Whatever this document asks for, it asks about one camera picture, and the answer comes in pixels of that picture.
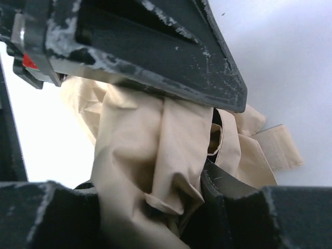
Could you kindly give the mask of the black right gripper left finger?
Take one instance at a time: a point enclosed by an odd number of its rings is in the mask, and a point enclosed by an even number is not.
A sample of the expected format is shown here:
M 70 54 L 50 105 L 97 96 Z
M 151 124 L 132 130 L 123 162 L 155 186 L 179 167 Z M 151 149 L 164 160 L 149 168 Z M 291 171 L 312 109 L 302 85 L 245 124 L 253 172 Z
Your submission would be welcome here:
M 101 248 L 95 190 L 2 182 L 1 248 Z

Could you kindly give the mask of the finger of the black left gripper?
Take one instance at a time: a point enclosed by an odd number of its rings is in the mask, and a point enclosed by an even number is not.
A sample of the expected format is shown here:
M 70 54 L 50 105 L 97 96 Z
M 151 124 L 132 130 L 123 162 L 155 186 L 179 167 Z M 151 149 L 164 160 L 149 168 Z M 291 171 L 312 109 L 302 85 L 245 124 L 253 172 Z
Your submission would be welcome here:
M 247 88 L 207 1 L 53 1 L 55 71 L 236 113 Z

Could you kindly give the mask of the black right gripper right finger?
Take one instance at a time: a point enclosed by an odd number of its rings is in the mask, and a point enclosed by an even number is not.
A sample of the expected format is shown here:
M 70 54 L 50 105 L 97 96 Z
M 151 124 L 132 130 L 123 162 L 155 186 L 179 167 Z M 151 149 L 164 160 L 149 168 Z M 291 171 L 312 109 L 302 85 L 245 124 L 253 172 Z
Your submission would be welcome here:
M 191 248 L 331 248 L 331 188 L 255 189 L 207 160 L 204 204 L 182 240 Z

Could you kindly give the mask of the beige folding umbrella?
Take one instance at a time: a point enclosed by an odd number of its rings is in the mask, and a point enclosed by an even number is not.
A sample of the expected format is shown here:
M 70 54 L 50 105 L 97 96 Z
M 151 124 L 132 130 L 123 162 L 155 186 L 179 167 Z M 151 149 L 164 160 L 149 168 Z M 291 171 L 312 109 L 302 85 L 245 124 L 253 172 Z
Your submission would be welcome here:
M 302 164 L 287 128 L 264 130 L 250 106 L 233 113 L 81 77 L 67 78 L 61 97 L 95 146 L 101 228 L 119 248 L 186 247 L 208 158 L 255 188 Z

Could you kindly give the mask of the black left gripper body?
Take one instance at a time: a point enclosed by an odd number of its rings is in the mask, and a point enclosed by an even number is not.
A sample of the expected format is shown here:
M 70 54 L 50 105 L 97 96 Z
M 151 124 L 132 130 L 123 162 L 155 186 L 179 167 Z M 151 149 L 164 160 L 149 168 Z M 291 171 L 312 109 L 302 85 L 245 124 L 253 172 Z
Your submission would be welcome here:
M 1 41 L 14 58 L 13 72 L 29 85 L 59 87 L 62 75 L 47 58 L 45 40 L 52 1 L 1 1 Z

